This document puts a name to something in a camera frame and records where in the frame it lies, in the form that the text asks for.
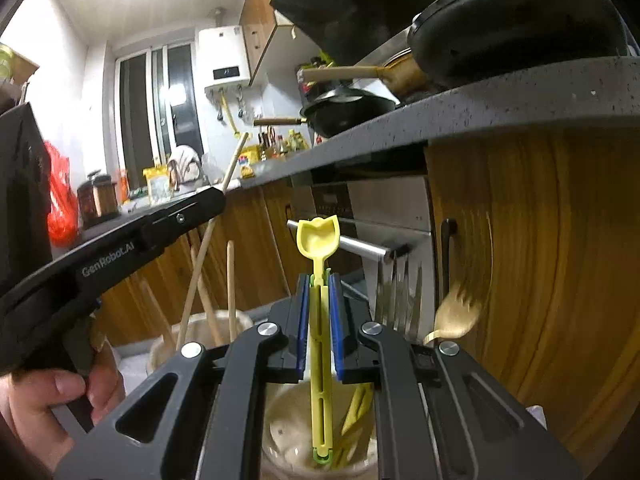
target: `green jar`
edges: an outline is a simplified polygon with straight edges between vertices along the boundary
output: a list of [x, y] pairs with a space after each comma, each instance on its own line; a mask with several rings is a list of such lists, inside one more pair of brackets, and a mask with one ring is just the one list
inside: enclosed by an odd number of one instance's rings
[[14, 51], [0, 43], [0, 81], [11, 80], [14, 66]]

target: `white window frame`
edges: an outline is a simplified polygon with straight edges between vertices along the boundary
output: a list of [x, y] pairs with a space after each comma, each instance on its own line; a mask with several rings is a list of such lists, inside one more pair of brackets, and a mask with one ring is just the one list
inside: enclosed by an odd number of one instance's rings
[[[169, 64], [168, 64], [168, 52], [170, 48], [189, 45], [191, 47], [191, 73], [193, 78], [193, 83], [195, 87], [195, 83], [197, 81], [196, 77], [196, 46], [195, 41], [181, 41], [179, 43], [166, 44], [162, 46], [162, 84], [164, 88], [169, 88]], [[115, 80], [114, 80], [114, 113], [115, 113], [115, 126], [116, 126], [116, 145], [118, 148], [118, 164], [121, 170], [126, 170], [127, 166], [124, 160], [124, 145], [122, 140], [122, 119], [120, 117], [120, 65], [123, 61], [128, 59], [132, 59], [133, 57], [145, 55], [145, 69], [146, 69], [146, 114], [149, 123], [149, 141], [151, 142], [151, 151], [154, 157], [154, 161], [156, 164], [161, 162], [160, 156], [160, 144], [158, 139], [158, 131], [156, 130], [156, 117], [154, 114], [154, 100], [153, 100], [153, 87], [152, 87], [152, 63], [151, 56], [152, 51], [159, 50], [160, 47], [149, 47], [144, 50], [139, 50], [133, 52], [132, 54], [127, 54], [126, 56], [119, 57], [116, 60], [115, 67]], [[208, 153], [209, 151], [209, 140], [204, 132], [204, 129], [200, 125], [200, 118], [198, 114], [198, 106], [197, 99], [194, 102], [194, 106], [196, 107], [196, 120], [198, 120], [198, 129], [200, 130], [200, 142], [202, 143], [202, 151], [203, 153]], [[173, 111], [171, 105], [168, 101], [164, 102], [164, 110], [167, 121], [167, 129], [169, 133], [169, 144], [171, 145], [172, 151], [176, 148], [175, 142], [175, 131], [174, 131], [174, 121], [173, 121]]]

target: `water heater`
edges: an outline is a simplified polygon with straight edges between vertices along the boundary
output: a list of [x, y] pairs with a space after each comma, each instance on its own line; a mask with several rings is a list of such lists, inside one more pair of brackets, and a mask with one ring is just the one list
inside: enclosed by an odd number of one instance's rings
[[206, 94], [248, 85], [251, 76], [242, 27], [205, 28], [198, 33], [198, 71]]

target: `granite countertop edge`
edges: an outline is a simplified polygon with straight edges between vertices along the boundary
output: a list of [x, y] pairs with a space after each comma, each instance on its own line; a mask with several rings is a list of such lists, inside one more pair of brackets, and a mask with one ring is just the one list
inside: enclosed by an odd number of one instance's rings
[[639, 125], [640, 57], [553, 63], [455, 88], [360, 124], [240, 187], [399, 146], [548, 124]]

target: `silver bar handle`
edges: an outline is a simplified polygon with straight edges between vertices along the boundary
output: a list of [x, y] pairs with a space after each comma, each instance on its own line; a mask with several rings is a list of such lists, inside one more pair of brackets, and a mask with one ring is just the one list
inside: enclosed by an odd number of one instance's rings
[[[287, 227], [292, 230], [297, 230], [298, 222], [295, 220], [287, 220]], [[342, 235], [340, 236], [340, 243], [338, 246], [349, 253], [357, 254], [358, 256], [362, 256], [368, 260], [381, 262], [389, 261], [393, 253], [393, 251], [388, 247], [369, 244], [367, 242], [357, 240], [356, 238]]]

